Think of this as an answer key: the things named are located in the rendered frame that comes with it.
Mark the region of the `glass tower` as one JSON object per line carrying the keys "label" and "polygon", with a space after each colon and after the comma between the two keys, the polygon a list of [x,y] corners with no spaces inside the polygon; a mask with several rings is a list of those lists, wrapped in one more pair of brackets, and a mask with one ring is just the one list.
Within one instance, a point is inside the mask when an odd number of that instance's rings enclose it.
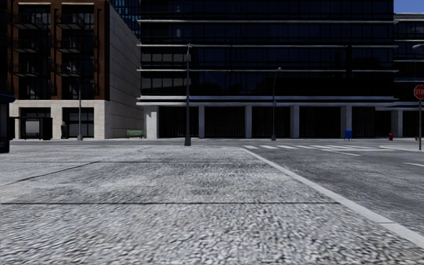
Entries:
{"label": "glass tower", "polygon": [[141,15],[140,0],[108,0],[115,11],[132,30],[137,38],[140,38],[140,24],[138,20]]}

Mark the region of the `dark glass building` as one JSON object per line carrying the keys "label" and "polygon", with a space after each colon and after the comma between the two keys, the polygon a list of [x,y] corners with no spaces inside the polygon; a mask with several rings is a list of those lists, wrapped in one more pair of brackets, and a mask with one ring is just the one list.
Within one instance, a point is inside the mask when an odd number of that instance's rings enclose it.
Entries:
{"label": "dark glass building", "polygon": [[[418,99],[414,88],[424,85],[424,13],[394,14],[394,76],[395,101],[383,108],[389,112],[390,129],[394,137],[418,136]],[[424,136],[424,100],[422,101],[422,133]]]}
{"label": "dark glass building", "polygon": [[141,0],[146,136],[388,136],[393,0]]}

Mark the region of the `sign on a post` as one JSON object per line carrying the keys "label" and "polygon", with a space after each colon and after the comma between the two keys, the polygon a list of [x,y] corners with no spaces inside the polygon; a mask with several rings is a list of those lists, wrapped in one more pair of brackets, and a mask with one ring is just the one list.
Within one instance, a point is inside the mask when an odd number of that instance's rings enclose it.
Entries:
{"label": "sign on a post", "polygon": [[422,100],[424,99],[424,85],[414,88],[414,96],[418,99],[418,149],[422,150]]}

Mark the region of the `red brick building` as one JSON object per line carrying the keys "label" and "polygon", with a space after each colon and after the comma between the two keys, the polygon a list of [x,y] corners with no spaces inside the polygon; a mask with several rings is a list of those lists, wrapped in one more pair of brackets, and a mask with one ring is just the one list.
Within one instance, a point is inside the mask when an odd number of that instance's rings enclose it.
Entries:
{"label": "red brick building", "polygon": [[108,0],[7,0],[12,117],[51,117],[52,139],[78,135],[78,74],[84,139],[141,130],[138,38]]}

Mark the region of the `black bus shelter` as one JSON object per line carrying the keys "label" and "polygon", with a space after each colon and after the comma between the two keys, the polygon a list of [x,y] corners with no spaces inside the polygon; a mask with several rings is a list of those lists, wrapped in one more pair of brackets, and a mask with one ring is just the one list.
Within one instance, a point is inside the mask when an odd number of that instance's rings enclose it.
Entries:
{"label": "black bus shelter", "polygon": [[18,121],[20,139],[52,139],[51,117],[16,116],[13,119]]}

